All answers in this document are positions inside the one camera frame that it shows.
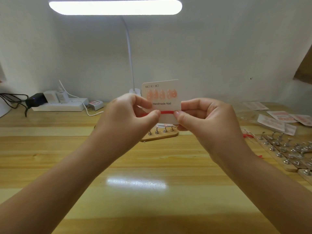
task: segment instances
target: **power cord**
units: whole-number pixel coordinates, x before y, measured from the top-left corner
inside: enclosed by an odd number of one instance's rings
[[[27,94],[8,94],[8,93],[0,93],[0,98],[3,99],[3,101],[10,107],[10,108],[13,108],[13,109],[16,109],[18,108],[19,105],[22,105],[23,107],[25,107],[25,117],[27,117],[27,111],[28,111],[28,107],[26,107],[24,104],[22,104],[22,102],[24,102],[26,99],[20,99],[19,97],[17,97],[16,95],[18,96],[26,96],[27,98],[29,98],[29,96]],[[10,103],[17,103],[16,107],[10,105],[8,102]]]
[[[79,97],[77,97],[77,96],[75,96],[75,95],[72,95],[72,94],[68,93],[68,92],[66,91],[66,89],[64,88],[62,82],[61,82],[60,80],[59,80],[59,82],[60,82],[60,85],[62,86],[62,88],[64,89],[64,91],[65,91],[68,95],[70,95],[70,96],[72,96],[72,97],[74,97],[74,98],[79,98]],[[93,116],[95,116],[95,115],[98,115],[98,114],[101,114],[101,113],[104,112],[104,111],[101,111],[101,112],[98,112],[98,113],[96,113],[96,114],[90,115],[90,114],[88,113],[88,109],[87,109],[87,107],[85,106],[85,104],[82,103],[82,105],[85,107],[85,110],[86,110],[88,116],[90,116],[90,117],[93,117]]]

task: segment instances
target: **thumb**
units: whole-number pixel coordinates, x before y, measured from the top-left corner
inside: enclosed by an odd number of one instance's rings
[[[145,117],[140,118],[140,120],[148,127],[148,130],[150,130],[158,123],[160,114],[159,110],[154,110]]]
[[[178,123],[185,127],[185,129],[195,132],[199,128],[199,122],[201,119],[191,116],[183,111],[174,111],[174,117],[177,119]]]

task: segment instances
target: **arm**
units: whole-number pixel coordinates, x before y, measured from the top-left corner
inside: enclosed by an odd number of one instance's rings
[[[211,158],[281,233],[312,229],[312,193],[259,159],[243,139],[232,106],[199,98],[176,111],[179,130],[190,130]]]
[[[0,205],[0,233],[51,233],[91,182],[158,122],[160,111],[137,118],[144,113],[138,106],[152,104],[135,94],[113,100],[76,151]]]

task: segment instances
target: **white power strip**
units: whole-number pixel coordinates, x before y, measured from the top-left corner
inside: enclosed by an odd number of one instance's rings
[[[83,104],[88,105],[89,103],[87,98],[69,98],[69,99],[70,102],[66,104],[45,103],[41,106],[32,109],[34,111],[45,111],[45,112],[81,112],[84,110]]]

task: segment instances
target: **pink press-on nail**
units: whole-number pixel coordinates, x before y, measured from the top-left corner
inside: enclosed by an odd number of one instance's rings
[[[148,101],[152,101],[152,99],[153,99],[153,93],[152,93],[151,90],[149,90],[149,91],[147,92],[146,99],[147,99]]]
[[[176,90],[172,90],[171,96],[172,96],[173,98],[176,98],[176,97],[177,97],[177,91],[176,91]]]
[[[168,90],[168,91],[167,91],[167,98],[168,98],[168,99],[172,98],[171,94],[172,94],[172,91],[171,91],[171,90]]]
[[[154,95],[154,99],[158,99],[158,90],[155,89],[153,95]]]
[[[160,97],[160,99],[165,99],[165,98],[166,98],[166,95],[165,95],[165,91],[164,91],[164,90],[161,90],[161,91],[160,91],[159,97]]]

